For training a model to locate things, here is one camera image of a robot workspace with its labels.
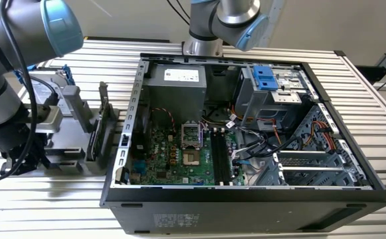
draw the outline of blue plastic latch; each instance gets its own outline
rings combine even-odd
[[[19,80],[20,84],[24,85],[24,80],[23,80],[21,74],[17,71],[13,71],[13,74],[17,77],[17,80]]]
[[[277,91],[278,83],[269,66],[254,66],[254,78],[259,90]]]
[[[32,70],[35,70],[35,69],[36,69],[36,65],[31,65],[31,66],[27,67],[27,70],[28,70],[28,71],[32,71]]]
[[[75,84],[75,80],[74,80],[74,76],[72,76],[71,68],[70,68],[67,65],[64,65],[64,66],[62,67],[62,69],[63,69],[63,71],[64,71],[64,73],[66,73],[67,84],[68,84],[70,86],[76,85],[76,84]]]

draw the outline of cable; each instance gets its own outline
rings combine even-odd
[[[258,170],[257,173],[254,173],[254,175],[247,179],[247,184],[250,186],[251,183],[251,179],[262,172],[263,169]]]
[[[302,150],[302,138],[301,137],[293,137],[290,138],[281,146],[278,146],[277,148],[274,148],[270,152],[266,153],[255,153],[251,156],[249,156],[247,158],[239,159],[239,160],[249,160],[251,158],[266,158],[270,157],[275,152],[283,150],[285,148],[287,148],[287,146],[294,142],[298,141],[298,150]]]
[[[386,85],[386,82],[378,87],[377,91]]]
[[[278,136],[278,133],[277,133],[277,121],[275,121],[275,119],[262,119],[262,118],[257,118],[257,120],[271,121],[271,122],[273,122],[274,134],[275,134],[278,143],[281,144],[279,136]]]
[[[27,66],[25,66],[24,58],[23,58],[21,52],[20,52],[20,48],[19,48],[19,45],[15,41],[15,37],[13,37],[12,31],[11,31],[11,28],[8,26],[7,13],[5,13],[7,3],[8,3],[8,0],[0,1],[0,22],[4,26],[5,34],[7,34],[7,37],[9,39],[11,46],[12,46],[12,49],[15,51],[15,55],[16,55],[16,58],[17,58],[17,61],[19,61],[20,67],[21,67],[23,75],[24,75],[25,88],[27,88],[29,99],[31,99],[32,122],[31,122],[31,130],[28,133],[28,137],[27,137],[27,141],[25,141],[25,145],[24,145],[24,149],[23,149],[21,154],[20,154],[20,157],[19,157],[16,163],[13,164],[11,170],[0,176],[0,180],[9,177],[15,173],[15,171],[19,169],[19,167],[24,161],[24,158],[27,157],[27,154],[31,150],[33,140],[35,140],[35,131],[36,131],[36,123],[37,123],[37,119],[36,119],[37,118],[37,108],[36,108],[37,105],[36,105],[36,99],[35,99],[32,80],[31,80],[31,77],[29,77],[29,74],[27,71]]]
[[[176,130],[175,130],[175,120],[174,120],[174,117],[172,117],[171,112],[167,111],[166,108],[154,108],[154,109],[151,110],[151,112],[154,112],[154,111],[164,111],[164,112],[167,113],[168,117],[171,118],[171,123],[172,123],[174,132],[176,132]]]
[[[309,143],[311,142],[311,139],[313,139],[313,137],[314,137],[314,125],[315,125],[315,124],[319,126],[321,129],[329,128],[329,126],[327,126],[327,124],[326,124],[325,122],[322,122],[322,121],[313,121],[313,123],[311,123],[310,136],[309,136],[307,141],[305,142],[305,144],[303,144],[302,147],[307,146]],[[333,141],[331,136],[329,135],[329,133],[322,132],[322,135],[323,135],[323,137],[325,137],[325,139],[326,139],[326,141],[327,141],[329,148],[330,148],[330,149],[335,149],[337,146],[335,146],[335,144],[334,144],[334,141]]]
[[[50,85],[48,82],[45,82],[44,80],[39,79],[39,78],[35,77],[35,76],[31,76],[31,79],[32,79],[33,81],[37,81],[39,83],[41,83],[41,84],[51,90],[51,93],[52,93],[52,94],[56,94],[56,91],[55,91],[52,85]]]
[[[179,17],[184,20],[184,22],[187,23],[187,25],[190,26],[190,23],[187,22],[187,20],[184,19],[184,17],[180,15],[179,11],[176,10],[176,8],[174,7],[174,5],[171,4],[171,2],[168,0],[166,0],[167,3],[170,4],[171,8],[174,9],[174,11],[176,12],[176,14],[179,15]]]
[[[184,10],[184,8],[183,8],[183,7],[182,7],[182,5],[180,5],[180,3],[179,3],[179,0],[176,0],[176,2],[178,2],[178,5],[179,5],[179,7],[180,7],[182,11],[184,12],[184,14],[186,14],[187,18],[190,19],[190,16],[188,16],[188,14],[186,13],[186,10]]]

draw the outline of black bracket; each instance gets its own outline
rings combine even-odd
[[[381,81],[386,75],[386,69],[382,66],[355,66],[366,80],[373,85],[376,82]]]

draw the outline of red wire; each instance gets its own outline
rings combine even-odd
[[[172,117],[171,112],[167,111],[166,108],[154,108],[154,109],[151,110],[151,112],[154,112],[154,111],[164,111],[164,112],[168,114],[168,116],[170,116],[170,118],[171,118],[172,129],[174,129],[174,132],[176,132],[176,130],[175,130],[175,120],[174,120],[174,117]]]

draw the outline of label sticker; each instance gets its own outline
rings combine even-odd
[[[198,226],[200,214],[154,214],[158,228],[192,228]]]
[[[166,69],[164,80],[199,82],[199,70]]]
[[[230,120],[234,121],[235,119],[237,119],[237,115],[235,115],[235,114],[231,114],[231,115],[230,115]]]
[[[235,126],[235,123],[233,121],[230,121],[227,124],[226,124],[227,128],[231,128],[233,126]]]
[[[278,80],[278,82],[281,85],[289,85],[290,84],[290,82],[287,80]]]

